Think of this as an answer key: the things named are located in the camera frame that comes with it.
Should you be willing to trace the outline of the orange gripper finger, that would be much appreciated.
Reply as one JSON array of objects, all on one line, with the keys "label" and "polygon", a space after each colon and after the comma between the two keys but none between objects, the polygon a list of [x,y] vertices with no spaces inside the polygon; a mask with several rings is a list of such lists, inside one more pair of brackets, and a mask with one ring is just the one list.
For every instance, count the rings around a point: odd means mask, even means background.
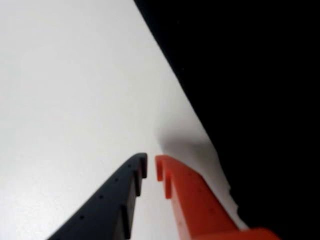
[{"label": "orange gripper finger", "polygon": [[168,155],[155,157],[157,180],[171,200],[182,240],[277,240],[267,228],[241,230],[231,219],[204,178]]}]

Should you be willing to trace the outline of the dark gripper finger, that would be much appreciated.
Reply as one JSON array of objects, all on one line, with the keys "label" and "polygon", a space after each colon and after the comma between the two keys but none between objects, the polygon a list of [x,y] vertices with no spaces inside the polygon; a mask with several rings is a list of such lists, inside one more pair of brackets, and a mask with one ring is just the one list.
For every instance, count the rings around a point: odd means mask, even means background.
[{"label": "dark gripper finger", "polygon": [[148,155],[136,153],[54,233],[51,240],[128,240]]}]

